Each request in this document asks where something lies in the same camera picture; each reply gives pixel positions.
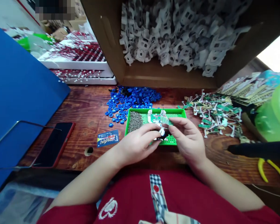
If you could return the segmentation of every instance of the phone screen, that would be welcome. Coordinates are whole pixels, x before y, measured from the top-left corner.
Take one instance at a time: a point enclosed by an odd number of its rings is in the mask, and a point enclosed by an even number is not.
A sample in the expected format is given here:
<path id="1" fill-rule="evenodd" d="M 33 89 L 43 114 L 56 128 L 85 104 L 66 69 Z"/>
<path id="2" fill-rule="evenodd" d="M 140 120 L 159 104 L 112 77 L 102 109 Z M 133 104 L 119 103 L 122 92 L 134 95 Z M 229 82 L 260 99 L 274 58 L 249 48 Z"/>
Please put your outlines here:
<path id="1" fill-rule="evenodd" d="M 33 167 L 53 167 L 61 150 L 64 149 L 74 123 L 57 123 L 46 144 L 35 160 Z"/>

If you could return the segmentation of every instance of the white wire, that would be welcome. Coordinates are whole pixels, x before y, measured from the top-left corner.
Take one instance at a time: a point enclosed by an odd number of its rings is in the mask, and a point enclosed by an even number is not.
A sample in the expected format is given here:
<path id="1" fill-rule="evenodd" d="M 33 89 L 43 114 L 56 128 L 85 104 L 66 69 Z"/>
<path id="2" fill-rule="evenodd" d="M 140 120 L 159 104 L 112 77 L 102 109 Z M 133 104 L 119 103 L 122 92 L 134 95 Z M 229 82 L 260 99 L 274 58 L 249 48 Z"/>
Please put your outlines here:
<path id="1" fill-rule="evenodd" d="M 262 191 L 264 191 L 264 192 L 266 192 L 266 193 L 269 193 L 269 194 L 272 194 L 272 195 L 275 195 L 275 196 L 277 196 L 277 197 L 280 197 L 280 195 L 278 195 L 278 194 L 274 194 L 274 193 L 271 193 L 271 192 L 269 192 L 269 191 L 266 191 L 266 190 L 263 190 L 263 189 L 261 189 L 261 188 L 259 188 L 259 187 L 256 187 L 258 190 L 262 190 Z"/>

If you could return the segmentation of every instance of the green plastic container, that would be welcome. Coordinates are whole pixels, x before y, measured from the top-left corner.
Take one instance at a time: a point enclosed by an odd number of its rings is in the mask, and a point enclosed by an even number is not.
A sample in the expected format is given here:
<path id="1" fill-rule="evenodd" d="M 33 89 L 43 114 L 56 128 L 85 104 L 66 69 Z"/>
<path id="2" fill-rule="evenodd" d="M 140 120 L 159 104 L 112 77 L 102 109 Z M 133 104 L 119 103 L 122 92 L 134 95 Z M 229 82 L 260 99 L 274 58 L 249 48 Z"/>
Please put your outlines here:
<path id="1" fill-rule="evenodd" d="M 255 126 L 268 142 L 280 141 L 280 85 L 275 89 L 272 99 L 257 110 Z"/>
<path id="2" fill-rule="evenodd" d="M 152 110 L 153 114 L 160 114 L 162 109 L 137 109 L 137 108 L 130 108 L 128 110 L 128 119 L 127 119 L 127 126 L 125 128 L 125 134 L 128 134 L 128 127 L 130 125 L 130 113 L 131 111 L 135 111 L 138 112 L 142 115 L 142 120 L 143 120 L 143 124 L 147 124 L 148 120 L 147 120 L 147 113 L 149 110 Z M 186 116 L 186 112 L 184 109 L 164 109 L 166 111 L 166 116 L 167 117 L 183 117 L 183 118 L 187 118 Z M 172 136 L 169 135 L 167 137 L 168 141 L 162 141 L 160 143 L 160 145 L 176 145 L 176 139 Z"/>
<path id="3" fill-rule="evenodd" d="M 53 44 L 53 41 L 51 40 L 50 37 L 48 37 L 47 35 L 45 34 L 33 34 L 33 36 L 37 36 L 43 40 L 47 40 L 49 41 L 49 44 L 52 45 Z M 30 44 L 29 44 L 29 40 L 28 40 L 28 37 L 25 37 L 21 40 L 18 40 L 17 41 L 26 51 L 30 52 Z"/>

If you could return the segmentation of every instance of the hand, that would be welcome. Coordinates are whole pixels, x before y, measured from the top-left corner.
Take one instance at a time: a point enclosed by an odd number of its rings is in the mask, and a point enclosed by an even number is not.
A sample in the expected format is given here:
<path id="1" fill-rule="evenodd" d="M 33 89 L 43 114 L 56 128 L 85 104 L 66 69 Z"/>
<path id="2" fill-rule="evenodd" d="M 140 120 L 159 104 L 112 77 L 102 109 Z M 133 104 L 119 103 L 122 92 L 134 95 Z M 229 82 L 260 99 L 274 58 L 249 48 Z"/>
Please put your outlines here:
<path id="1" fill-rule="evenodd" d="M 169 120 L 174 124 L 169 126 L 169 131 L 189 166 L 203 164 L 207 160 L 204 140 L 195 124 L 186 118 L 173 117 Z"/>
<path id="2" fill-rule="evenodd" d="M 150 143 L 161 137 L 160 127 L 156 124 L 145 124 L 141 128 L 126 135 L 115 147 L 112 148 L 114 159 L 118 167 L 122 168 L 141 161 L 156 150 L 160 140 Z"/>

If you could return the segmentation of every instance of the person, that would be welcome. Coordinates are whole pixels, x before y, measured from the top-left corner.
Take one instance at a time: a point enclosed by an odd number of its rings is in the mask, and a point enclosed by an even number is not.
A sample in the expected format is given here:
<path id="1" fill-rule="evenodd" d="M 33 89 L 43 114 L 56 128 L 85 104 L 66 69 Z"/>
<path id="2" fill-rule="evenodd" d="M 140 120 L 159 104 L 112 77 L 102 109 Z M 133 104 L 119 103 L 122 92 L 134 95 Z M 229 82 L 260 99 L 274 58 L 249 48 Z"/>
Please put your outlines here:
<path id="1" fill-rule="evenodd" d="M 146 124 L 108 150 L 54 199 L 37 224 L 50 223 L 280 223 L 280 217 L 205 154 L 197 127 L 170 118 L 170 133 L 194 175 L 187 171 L 130 170 L 96 202 L 121 168 L 158 147 L 159 126 Z"/>

